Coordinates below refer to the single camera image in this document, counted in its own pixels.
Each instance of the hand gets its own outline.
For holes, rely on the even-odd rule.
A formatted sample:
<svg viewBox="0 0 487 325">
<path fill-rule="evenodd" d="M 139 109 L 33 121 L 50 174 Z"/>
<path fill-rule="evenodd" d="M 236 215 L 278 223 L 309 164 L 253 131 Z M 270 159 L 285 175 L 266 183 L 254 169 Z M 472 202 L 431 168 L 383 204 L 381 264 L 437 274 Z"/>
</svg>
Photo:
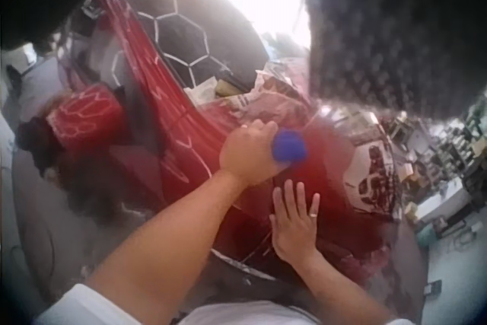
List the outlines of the hand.
<svg viewBox="0 0 487 325">
<path fill-rule="evenodd" d="M 311 259 L 316 253 L 317 215 L 320 207 L 320 195 L 313 196 L 310 211 L 306 208 L 304 184 L 298 183 L 296 199 L 293 183 L 286 180 L 284 200 L 281 188 L 275 188 L 272 194 L 275 214 L 270 215 L 272 226 L 272 245 L 275 252 L 295 269 Z"/>
<path fill-rule="evenodd" d="M 272 140 L 277 129 L 275 122 L 264 124 L 260 119 L 248 127 L 235 129 L 221 149 L 220 168 L 232 173 L 246 186 L 274 177 L 288 166 L 272 157 Z"/>
</svg>

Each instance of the red paint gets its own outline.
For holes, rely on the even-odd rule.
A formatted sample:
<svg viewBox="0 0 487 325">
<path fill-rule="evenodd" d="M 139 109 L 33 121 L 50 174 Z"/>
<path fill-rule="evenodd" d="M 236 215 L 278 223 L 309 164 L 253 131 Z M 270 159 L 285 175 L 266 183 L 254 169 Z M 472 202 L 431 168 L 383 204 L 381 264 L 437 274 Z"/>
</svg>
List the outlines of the red paint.
<svg viewBox="0 0 487 325">
<path fill-rule="evenodd" d="M 395 186 L 382 178 L 378 180 L 378 188 L 376 186 L 369 195 L 372 199 L 361 199 L 359 203 L 359 199 L 353 198 L 358 194 L 358 188 L 354 184 L 347 187 L 344 179 L 350 169 L 354 169 L 350 168 L 354 161 L 360 164 L 360 159 L 356 158 L 358 148 L 362 147 L 354 146 L 352 138 L 322 118 L 317 108 L 307 103 L 307 97 L 303 97 L 300 103 L 288 104 L 288 98 L 280 94 L 263 94 L 252 103 L 244 120 L 235 119 L 219 102 L 195 108 L 133 12 L 127 11 L 126 1 L 101 1 L 135 80 L 155 117 L 153 129 L 159 141 L 164 143 L 163 154 L 150 152 L 143 146 L 111 147 L 109 154 L 130 179 L 158 198 L 158 209 L 193 191 L 218 170 L 220 148 L 233 128 L 246 122 L 245 119 L 260 118 L 264 122 L 272 119 L 281 127 L 301 131 L 309 158 L 274 180 L 248 189 L 222 223 L 215 249 L 261 272 L 293 282 L 296 279 L 294 273 L 272 251 L 268 220 L 272 212 L 272 189 L 281 186 L 286 179 L 292 179 L 305 183 L 308 197 L 314 193 L 320 193 L 322 197 L 317 247 L 334 266 L 355 281 L 362 282 L 385 264 L 387 245 L 393 243 L 396 229 L 392 211 L 399 203 L 394 200 Z M 68 70 L 68 75 L 72 70 L 71 85 L 78 88 L 73 81 L 79 78 L 75 68 L 70 68 L 70 62 L 65 59 L 61 63 Z M 110 136 L 116 135 L 113 127 L 122 129 L 125 124 L 121 120 L 123 113 L 119 106 L 112 107 L 110 118 L 114 118 L 116 123 L 111 126 L 106 123 L 106 116 L 100 116 L 97 128 L 100 138 L 91 136 L 86 146 L 97 142 L 100 147 L 107 148 Z M 60 118 L 52 118 L 50 122 L 56 120 L 60 121 Z M 372 132 L 379 137 L 371 141 L 381 144 L 388 156 L 389 143 L 379 126 L 373 127 Z M 82 140 L 71 140 L 64 141 L 63 145 L 79 148 L 84 144 Z M 375 170 L 380 170 L 381 177 L 385 177 L 384 165 L 375 162 Z M 369 194 L 369 187 L 366 188 L 362 195 Z"/>
<path fill-rule="evenodd" d="M 75 92 L 46 119 L 62 147 L 73 152 L 107 146 L 129 134 L 125 112 L 104 84 Z"/>
</svg>

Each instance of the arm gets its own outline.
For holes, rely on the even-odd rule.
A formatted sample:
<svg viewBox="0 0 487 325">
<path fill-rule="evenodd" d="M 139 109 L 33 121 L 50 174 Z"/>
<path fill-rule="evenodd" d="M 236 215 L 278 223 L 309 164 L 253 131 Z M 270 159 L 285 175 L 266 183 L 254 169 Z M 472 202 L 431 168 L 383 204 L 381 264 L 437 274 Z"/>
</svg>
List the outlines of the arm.
<svg viewBox="0 0 487 325">
<path fill-rule="evenodd" d="M 220 171 L 132 234 L 87 285 L 144 324 L 169 323 L 202 271 L 231 204 L 247 186 L 281 169 L 271 154 L 276 131 L 275 123 L 257 120 L 232 132 Z"/>
<path fill-rule="evenodd" d="M 275 252 L 291 264 L 333 323 L 383 325 L 391 321 L 391 313 L 382 304 L 333 268 L 316 249 L 320 196 L 314 195 L 308 213 L 303 183 L 296 190 L 295 199 L 293 183 L 286 181 L 283 200 L 281 190 L 275 189 L 275 215 L 270 217 Z"/>
</svg>

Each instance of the white sleeve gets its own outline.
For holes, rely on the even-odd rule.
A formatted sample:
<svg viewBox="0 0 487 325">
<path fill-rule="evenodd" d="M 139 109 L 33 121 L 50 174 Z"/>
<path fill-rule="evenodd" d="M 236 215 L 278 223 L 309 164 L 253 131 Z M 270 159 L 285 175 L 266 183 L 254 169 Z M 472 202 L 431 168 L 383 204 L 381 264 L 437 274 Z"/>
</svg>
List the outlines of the white sleeve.
<svg viewBox="0 0 487 325">
<path fill-rule="evenodd" d="M 78 284 L 65 293 L 33 325 L 141 325 L 98 292 Z"/>
<path fill-rule="evenodd" d="M 395 319 L 386 325 L 414 325 L 414 323 L 407 319 Z"/>
</svg>

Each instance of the blue tool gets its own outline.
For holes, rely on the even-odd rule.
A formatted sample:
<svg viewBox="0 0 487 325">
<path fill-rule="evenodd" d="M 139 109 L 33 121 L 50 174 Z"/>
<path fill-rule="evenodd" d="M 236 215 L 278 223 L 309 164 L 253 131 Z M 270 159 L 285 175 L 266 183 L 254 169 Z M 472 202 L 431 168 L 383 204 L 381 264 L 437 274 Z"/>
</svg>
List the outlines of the blue tool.
<svg viewBox="0 0 487 325">
<path fill-rule="evenodd" d="M 307 149 L 301 135 L 296 131 L 277 132 L 272 142 L 272 156 L 279 162 L 295 163 L 307 158 Z"/>
</svg>

